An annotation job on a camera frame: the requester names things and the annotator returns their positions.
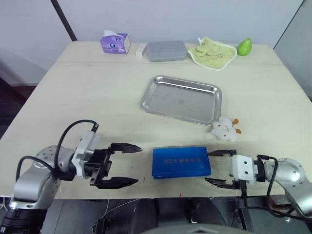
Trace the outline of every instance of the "pear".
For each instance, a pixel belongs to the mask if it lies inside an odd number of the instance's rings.
[[[237,53],[241,56],[246,56],[252,50],[252,40],[246,38],[242,43],[237,47]]]

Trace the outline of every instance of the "white eraser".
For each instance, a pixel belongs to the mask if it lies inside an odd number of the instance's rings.
[[[146,51],[146,44],[140,44],[136,50],[136,56],[142,58]]]

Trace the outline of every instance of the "gray wall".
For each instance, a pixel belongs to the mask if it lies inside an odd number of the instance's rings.
[[[302,0],[59,0],[78,40],[98,41],[103,29],[132,41],[197,37],[274,46]],[[49,0],[0,1],[0,76],[38,83],[70,42]]]
[[[306,94],[312,97],[312,0],[305,0],[275,51]]]

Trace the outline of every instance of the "metal tray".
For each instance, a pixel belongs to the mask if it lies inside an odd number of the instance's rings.
[[[219,120],[222,92],[215,85],[154,77],[141,100],[148,113],[212,125]]]

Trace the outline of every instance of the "beige tabletop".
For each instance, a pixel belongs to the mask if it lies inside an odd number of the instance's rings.
[[[205,145],[210,149],[289,157],[297,160],[312,181],[312,105],[272,48],[254,45],[222,71],[182,61],[151,63],[137,58],[138,43],[129,54],[105,54],[99,42],[71,42],[44,76],[0,140],[0,195],[11,195],[18,160],[57,144],[64,129],[79,119],[99,123],[97,148],[127,142],[142,153],[112,155],[109,176],[139,180],[119,190],[98,190],[88,180],[63,181],[57,198],[101,199],[186,196],[230,196],[239,191],[217,188],[204,177],[154,180],[152,149],[161,146]],[[210,127],[144,112],[140,100],[151,78],[166,75],[214,84],[222,90],[221,116],[239,119],[242,134],[235,143],[217,142]],[[76,148],[90,126],[68,134],[64,146]],[[227,158],[210,157],[212,176],[229,182]],[[32,162],[26,161],[25,171]],[[264,195],[268,183],[248,186],[248,195]],[[274,185],[272,194],[283,193]]]

